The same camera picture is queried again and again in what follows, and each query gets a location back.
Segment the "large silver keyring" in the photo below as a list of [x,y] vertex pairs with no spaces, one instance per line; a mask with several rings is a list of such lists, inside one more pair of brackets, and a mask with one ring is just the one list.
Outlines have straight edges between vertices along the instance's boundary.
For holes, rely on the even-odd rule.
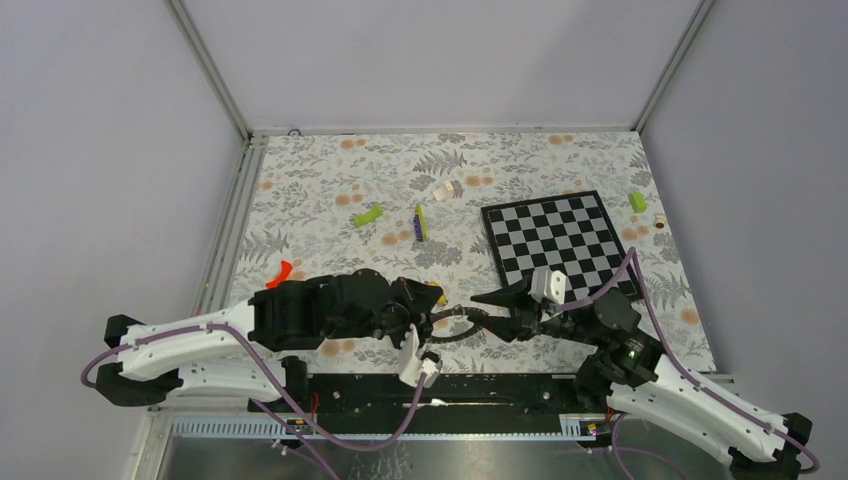
[[[483,330],[483,327],[472,322],[470,317],[483,317],[488,315],[489,313],[481,308],[462,305],[457,305],[433,313],[431,315],[433,333],[428,337],[426,343],[428,345],[447,345],[468,340],[475,335],[478,335]],[[459,326],[462,327],[462,330],[458,330],[455,333],[449,333],[447,335],[437,335],[436,332],[439,329],[437,324],[440,322],[459,322]]]

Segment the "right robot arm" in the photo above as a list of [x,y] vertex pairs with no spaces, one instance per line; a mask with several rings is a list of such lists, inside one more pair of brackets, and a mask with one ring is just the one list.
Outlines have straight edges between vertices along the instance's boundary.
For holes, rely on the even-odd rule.
[[640,417],[699,447],[735,479],[797,479],[812,430],[798,413],[776,414],[684,366],[666,343],[642,330],[626,293],[604,286],[566,302],[564,276],[538,271],[473,301],[511,310],[509,317],[469,320],[506,341],[537,335],[594,347],[572,381],[583,410],[606,407]]

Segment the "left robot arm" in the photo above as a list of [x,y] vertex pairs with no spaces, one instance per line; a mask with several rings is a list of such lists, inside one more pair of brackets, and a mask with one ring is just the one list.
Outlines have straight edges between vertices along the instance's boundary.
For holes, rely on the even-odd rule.
[[106,352],[87,365],[82,383],[122,407],[152,406],[171,396],[276,401],[296,411],[310,385],[298,368],[267,357],[313,351],[328,340],[387,339],[398,351],[402,384],[430,387],[441,359],[425,349],[438,285],[372,269],[286,280],[219,311],[160,325],[127,315],[110,317]]

